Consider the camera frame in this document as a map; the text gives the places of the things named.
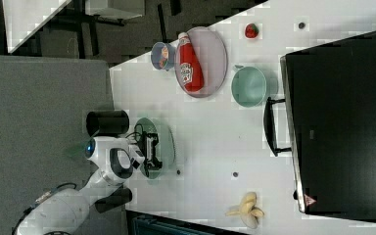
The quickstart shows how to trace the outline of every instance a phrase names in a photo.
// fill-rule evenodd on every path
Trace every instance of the cable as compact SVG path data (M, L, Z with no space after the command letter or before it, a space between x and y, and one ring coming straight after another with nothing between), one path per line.
M134 134L138 134L138 135L142 136L141 133L135 131L135 132L132 132L132 133L126 135L126 138L129 137L129 136L132 136L132 135L134 135Z
M68 232L63 232L63 231L56 231L56 232L49 232L44 235L71 235Z
M76 189L76 188L77 188L77 185L76 185L76 184L69 182L69 183L60 184L59 186L56 187L56 189L59 189L59 188L64 187L64 186L66 186L66 185L73 185L73 186L74 186L73 189Z
M94 132L94 134L92 136L90 136L90 139L93 139L94 136L98 135L100 132L100 129L98 129L96 132Z
M134 127L134 131L133 131L132 133L126 135L126 138L129 137L129 136L132 136L132 135L134 135L134 134L138 134L140 137L142 137L142 134L141 134L140 132L136 131L137 126L140 126L140 127L142 128L142 133L143 133L143 125L142 125L141 123L137 123L137 124L135 125L135 127Z
M60 189L61 187L67 186L67 185L74 186L73 189L77 188L77 185L75 183L71 183L71 182L69 182L69 183L63 183L63 184L60 184L59 186L57 186L54 190L52 190L51 194L54 194L56 191L58 191L58 189ZM28 209L26 209L25 211L23 211L23 216L21 216L21 218L18 221L17 225L15 225L15 228L12 229L12 235L15 235L15 232L17 231L17 229L20 226L20 224L32 212L32 210L34 210L36 207L38 207L38 204L30 206ZM48 234L69 234L69 233L48 233Z

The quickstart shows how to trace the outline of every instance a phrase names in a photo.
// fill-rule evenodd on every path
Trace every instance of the floor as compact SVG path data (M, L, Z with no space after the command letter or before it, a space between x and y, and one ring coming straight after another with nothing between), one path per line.
M163 41L158 5L164 12L165 36L169 41L177 39L181 31L195 26L208 26L245 11L266 0L190 0L180 2L180 13L171 15L169 0L149 0L145 2L145 16L126 20L124 26L96 23L99 54L91 55L91 40L88 24L82 26L85 59L104 60L109 66L115 66L127 60L149 52L152 46ZM4 50L5 29L0 8L0 54ZM75 32L62 31L44 25L14 55L42 56L54 58L78 58L77 35Z

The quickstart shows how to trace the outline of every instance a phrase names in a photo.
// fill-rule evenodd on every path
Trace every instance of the light green bowl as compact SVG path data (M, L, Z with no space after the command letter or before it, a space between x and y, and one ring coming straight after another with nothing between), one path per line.
M266 96L267 81L264 74L254 67L239 67L231 83L231 93L243 107L259 105Z

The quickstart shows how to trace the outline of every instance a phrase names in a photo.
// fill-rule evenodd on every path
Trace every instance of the blue cup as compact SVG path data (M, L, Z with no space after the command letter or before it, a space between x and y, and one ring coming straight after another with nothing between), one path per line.
M162 58L163 48L167 48L167 62L163 68L160 66L160 60ZM173 68L175 64L175 49L169 43L157 42L152 48L151 53L151 62L155 69L157 70L166 70Z

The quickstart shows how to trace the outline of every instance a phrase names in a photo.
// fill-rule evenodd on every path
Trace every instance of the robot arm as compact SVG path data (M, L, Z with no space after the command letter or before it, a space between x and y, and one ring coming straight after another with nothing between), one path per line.
M79 191L65 189L46 193L16 227L17 235L72 234L98 200L109 197L145 161L137 145L125 138L95 137L86 147L86 157L97 167Z

